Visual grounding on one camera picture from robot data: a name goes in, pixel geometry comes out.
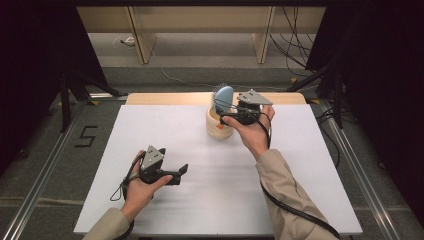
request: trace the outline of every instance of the finger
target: finger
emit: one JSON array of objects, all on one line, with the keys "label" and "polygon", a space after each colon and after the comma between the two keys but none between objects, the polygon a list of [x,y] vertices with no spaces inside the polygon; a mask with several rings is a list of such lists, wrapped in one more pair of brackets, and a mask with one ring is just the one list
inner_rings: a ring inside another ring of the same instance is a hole
[{"label": "finger", "polygon": [[236,130],[238,130],[240,127],[243,126],[241,123],[239,123],[237,120],[235,120],[232,117],[225,116],[225,117],[222,118],[222,120],[224,120],[224,122],[227,123],[228,126],[234,128]]},{"label": "finger", "polygon": [[150,187],[152,188],[153,192],[156,192],[159,188],[165,186],[169,181],[171,181],[172,175],[166,175],[161,178],[159,178],[156,182],[150,184]]},{"label": "finger", "polygon": [[133,169],[132,169],[132,172],[137,172],[138,171],[138,169],[140,168],[140,156],[141,156],[141,154],[143,154],[144,153],[144,150],[140,150],[138,153],[137,153],[137,156],[135,156],[135,158],[134,158],[134,160],[133,160],[133,163],[134,162],[138,162],[138,163],[136,163],[136,164],[134,164],[134,167],[133,167]]},{"label": "finger", "polygon": [[275,111],[274,108],[270,105],[265,105],[262,108],[262,114],[259,117],[259,121],[268,129],[271,125],[271,121],[274,118]]}]

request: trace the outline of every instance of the metal rail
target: metal rail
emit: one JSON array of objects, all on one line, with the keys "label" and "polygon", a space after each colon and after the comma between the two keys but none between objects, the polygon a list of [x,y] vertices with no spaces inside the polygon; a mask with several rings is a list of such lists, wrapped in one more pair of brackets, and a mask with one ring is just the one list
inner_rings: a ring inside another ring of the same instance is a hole
[{"label": "metal rail", "polygon": [[[322,101],[322,109],[327,111],[330,109],[330,104],[328,101]],[[336,122],[333,119],[329,119],[331,129],[333,130],[334,135],[336,136],[337,142],[341,147],[343,154],[346,157],[346,160],[352,170],[353,175],[356,178],[356,181],[359,187],[364,194],[365,200],[368,203],[368,206],[373,213],[375,220],[377,221],[378,226],[384,236],[384,239],[395,240],[400,239],[398,231],[396,230],[393,220],[390,217],[390,214],[386,210],[383,202],[378,197],[377,192],[375,191],[371,181],[369,180],[367,174],[365,173],[362,165],[357,158],[355,151],[349,143],[343,129],[339,129]]]},{"label": "metal rail", "polygon": [[20,235],[22,234],[26,223],[31,217],[31,214],[38,201],[38,198],[40,197],[45,186],[47,185],[47,182],[51,174],[53,173],[64,148],[66,147],[69,136],[73,132],[75,122],[77,121],[85,105],[86,105],[86,102],[77,103],[76,108],[74,110],[74,116],[71,119],[71,122],[68,128],[65,130],[65,132],[60,134],[58,140],[56,141],[55,146],[53,147],[49,157],[47,158],[47,161],[45,162],[37,179],[32,185],[31,190],[25,197],[21,207],[16,212],[13,219],[10,221],[6,234],[3,237],[4,240],[19,239]]}]

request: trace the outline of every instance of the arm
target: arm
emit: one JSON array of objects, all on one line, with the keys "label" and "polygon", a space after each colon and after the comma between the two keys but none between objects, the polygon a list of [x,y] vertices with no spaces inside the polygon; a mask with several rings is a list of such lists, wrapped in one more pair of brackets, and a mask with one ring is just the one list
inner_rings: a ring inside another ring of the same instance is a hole
[{"label": "arm", "polygon": [[[327,222],[326,218],[294,179],[278,150],[270,149],[257,159],[256,169],[267,191],[286,205]],[[272,203],[267,197],[275,239],[336,239],[329,231]]]},{"label": "arm", "polygon": [[[144,151],[140,151],[134,161],[138,161],[132,173],[137,173],[140,169],[140,159],[137,159]],[[110,208],[97,221],[97,223],[85,235],[84,240],[106,240],[115,239],[125,234],[134,218],[138,213],[149,204],[153,194],[162,186],[171,181],[172,176],[161,177],[152,184],[145,184],[140,178],[130,181],[127,191],[127,199],[124,206],[119,210]]]},{"label": "arm", "polygon": [[115,239],[123,235],[129,228],[130,222],[124,213],[117,208],[110,208],[90,229],[84,240]]},{"label": "arm", "polygon": [[[268,117],[272,120],[274,109],[272,106],[264,106],[262,113],[259,121],[269,129],[271,123]],[[223,117],[223,120],[238,131],[243,144],[255,157],[260,181],[272,196],[286,205],[327,221],[302,186],[293,178],[281,153],[274,149],[268,150],[266,134],[257,123],[245,126],[230,117]],[[280,209],[267,197],[265,199],[275,239],[335,239],[327,230]]]}]

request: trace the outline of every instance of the gray floor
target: gray floor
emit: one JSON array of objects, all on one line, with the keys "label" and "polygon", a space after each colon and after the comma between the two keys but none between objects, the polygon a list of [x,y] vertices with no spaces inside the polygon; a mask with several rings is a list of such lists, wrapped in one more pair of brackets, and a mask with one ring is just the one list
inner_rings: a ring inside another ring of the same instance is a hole
[{"label": "gray floor", "polygon": [[[208,86],[187,85],[181,81],[209,85],[226,82],[230,85],[254,87],[261,91],[281,91],[291,86],[291,78],[302,79],[287,69],[286,58],[272,43],[269,45],[265,64],[257,64],[250,35],[246,34],[162,34],[157,39],[155,55],[147,65],[138,63],[134,47],[119,42],[121,39],[125,41],[129,36],[129,34],[90,35],[109,84],[121,92],[212,91]],[[305,46],[311,44],[309,38],[302,37]],[[298,49],[292,48],[292,54],[297,59],[302,59]],[[293,62],[289,62],[288,66],[295,73],[308,74]],[[314,85],[316,83],[302,91],[307,98],[314,97]],[[245,88],[236,87],[236,90],[243,91]],[[90,88],[90,92],[101,91]],[[7,229],[59,138],[61,112],[58,103],[59,99],[51,105],[52,115],[44,118],[28,142],[26,150],[29,156],[16,159],[0,178],[1,233]],[[20,239],[81,239],[81,236],[73,233],[73,228],[122,104],[125,102],[102,100],[97,105],[89,104],[83,108]],[[310,106],[316,116],[322,114],[321,105]],[[345,111],[347,113],[343,115],[344,131],[379,198],[393,219],[400,239],[424,239],[423,228],[399,194],[390,176],[377,165],[378,156],[360,124],[357,124],[354,116],[348,112],[348,106]],[[97,126],[87,131],[87,134],[95,136],[95,139],[91,147],[77,148],[76,145],[87,144],[89,141],[79,138],[85,126]],[[323,128],[334,139],[328,122],[323,124]],[[324,139],[336,162],[336,148],[326,136]],[[384,239],[343,154],[338,172],[364,230],[361,236],[353,238]]]}]

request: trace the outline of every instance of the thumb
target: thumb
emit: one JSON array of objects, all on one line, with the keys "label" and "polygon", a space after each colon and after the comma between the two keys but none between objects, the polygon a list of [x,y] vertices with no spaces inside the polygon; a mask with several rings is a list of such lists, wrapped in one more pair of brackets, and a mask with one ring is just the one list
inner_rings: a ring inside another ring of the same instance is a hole
[{"label": "thumb", "polygon": [[222,117],[222,120],[226,124],[228,124],[228,126],[233,127],[235,129],[238,129],[238,128],[240,128],[240,126],[243,126],[243,125],[241,125],[241,123],[239,123],[237,120],[235,120],[232,117],[224,116],[224,117]]},{"label": "thumb", "polygon": [[153,191],[156,192],[159,188],[165,186],[169,181],[171,181],[172,175],[166,175],[159,178],[156,182],[152,183],[150,186],[153,188]]}]

